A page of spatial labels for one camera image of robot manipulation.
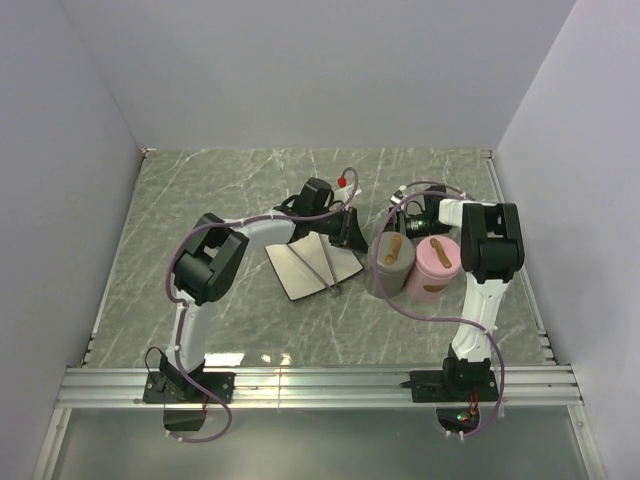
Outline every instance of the pink container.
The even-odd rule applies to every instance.
[[[416,300],[433,302],[461,269],[460,247],[449,237],[433,235],[416,248],[416,264],[405,290]]]

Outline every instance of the wall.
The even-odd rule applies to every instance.
[[[575,0],[62,0],[138,143],[497,146]]]
[[[578,0],[498,148],[554,350],[574,364],[612,479],[640,433],[640,3]]]
[[[0,465],[30,478],[140,152],[57,0],[0,2]]]

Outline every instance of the gray wall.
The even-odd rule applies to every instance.
[[[57,0],[0,2],[0,477],[29,478],[140,152]]]
[[[579,0],[498,149],[545,326],[611,479],[640,471],[638,24],[639,2]]]
[[[145,147],[497,146],[574,0],[62,0]]]

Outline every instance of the pink lid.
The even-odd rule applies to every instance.
[[[435,240],[442,245],[442,250],[451,262],[451,266],[443,265],[438,256],[436,247],[431,245],[431,240]],[[420,271],[437,279],[447,280],[455,277],[460,268],[460,247],[449,237],[444,235],[432,235],[423,239],[416,248],[416,264]]]

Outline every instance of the white panel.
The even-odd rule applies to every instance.
[[[63,0],[145,147],[497,146],[574,0]]]
[[[554,351],[611,479],[637,478],[640,2],[579,0],[498,149]]]
[[[0,2],[0,465],[30,478],[140,152],[57,0]]]

